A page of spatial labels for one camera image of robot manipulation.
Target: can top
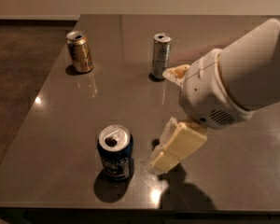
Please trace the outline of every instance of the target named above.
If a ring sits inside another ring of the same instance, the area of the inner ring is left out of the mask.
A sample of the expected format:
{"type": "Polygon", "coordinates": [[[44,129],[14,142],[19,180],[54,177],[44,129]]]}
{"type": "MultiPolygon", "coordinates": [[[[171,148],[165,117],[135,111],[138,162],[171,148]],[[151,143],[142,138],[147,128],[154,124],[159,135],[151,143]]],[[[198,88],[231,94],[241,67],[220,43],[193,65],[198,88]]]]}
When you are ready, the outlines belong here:
{"type": "Polygon", "coordinates": [[[116,152],[124,149],[130,142],[129,131],[120,125],[111,125],[103,129],[99,136],[99,143],[105,150],[116,152]]]}
{"type": "Polygon", "coordinates": [[[171,42],[172,37],[166,33],[155,34],[154,36],[155,41],[160,43],[167,43],[171,42]]]}
{"type": "Polygon", "coordinates": [[[73,31],[70,32],[66,38],[72,41],[78,41],[80,39],[83,39],[85,37],[85,34],[81,31],[73,31]]]}

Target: vent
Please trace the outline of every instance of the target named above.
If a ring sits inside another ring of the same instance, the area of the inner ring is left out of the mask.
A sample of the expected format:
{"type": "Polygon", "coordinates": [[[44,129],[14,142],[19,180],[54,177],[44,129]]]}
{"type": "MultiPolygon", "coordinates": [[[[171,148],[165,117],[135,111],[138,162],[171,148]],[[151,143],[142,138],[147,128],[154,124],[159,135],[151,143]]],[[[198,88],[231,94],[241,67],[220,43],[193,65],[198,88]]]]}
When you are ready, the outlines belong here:
{"type": "Polygon", "coordinates": [[[211,120],[219,125],[229,125],[235,122],[235,119],[230,114],[222,110],[212,110],[211,120]]]}

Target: table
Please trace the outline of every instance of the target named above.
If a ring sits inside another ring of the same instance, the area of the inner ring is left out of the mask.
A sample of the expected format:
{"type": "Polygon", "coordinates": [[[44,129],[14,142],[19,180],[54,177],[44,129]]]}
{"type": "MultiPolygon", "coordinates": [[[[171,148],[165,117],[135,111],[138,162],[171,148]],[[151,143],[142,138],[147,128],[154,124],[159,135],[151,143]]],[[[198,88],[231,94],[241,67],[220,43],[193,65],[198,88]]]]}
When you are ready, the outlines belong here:
{"type": "Polygon", "coordinates": [[[90,41],[94,69],[73,72],[64,45],[0,166],[0,207],[280,211],[280,104],[209,130],[207,143],[162,178],[145,169],[169,118],[186,118],[179,88],[149,77],[154,34],[172,35],[176,66],[225,48],[267,19],[82,15],[75,30],[90,41]],[[102,173],[96,140],[111,124],[133,135],[129,182],[110,182],[102,173]]]}

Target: can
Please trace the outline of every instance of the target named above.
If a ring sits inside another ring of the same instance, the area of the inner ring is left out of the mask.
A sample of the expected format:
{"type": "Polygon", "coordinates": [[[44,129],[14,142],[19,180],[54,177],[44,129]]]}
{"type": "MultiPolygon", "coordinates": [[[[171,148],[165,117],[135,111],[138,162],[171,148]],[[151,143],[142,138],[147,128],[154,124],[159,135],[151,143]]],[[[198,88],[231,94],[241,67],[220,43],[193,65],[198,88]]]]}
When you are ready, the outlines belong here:
{"type": "Polygon", "coordinates": [[[73,31],[67,36],[67,47],[73,66],[79,73],[90,72],[93,68],[88,39],[83,32],[73,31]]]}
{"type": "Polygon", "coordinates": [[[162,73],[169,66],[172,37],[166,33],[154,35],[153,61],[151,75],[156,79],[165,79],[162,73]]]}
{"type": "Polygon", "coordinates": [[[111,125],[103,129],[97,149],[107,177],[120,181],[133,176],[133,137],[126,128],[111,125]]]}

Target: floor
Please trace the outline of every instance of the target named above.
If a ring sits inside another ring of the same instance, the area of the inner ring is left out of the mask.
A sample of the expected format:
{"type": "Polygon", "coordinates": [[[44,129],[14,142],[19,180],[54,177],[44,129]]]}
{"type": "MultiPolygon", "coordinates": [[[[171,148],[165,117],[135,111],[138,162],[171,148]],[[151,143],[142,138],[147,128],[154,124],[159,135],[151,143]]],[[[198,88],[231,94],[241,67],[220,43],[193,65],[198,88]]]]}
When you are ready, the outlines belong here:
{"type": "Polygon", "coordinates": [[[74,25],[23,23],[0,25],[0,163],[74,25]]]}

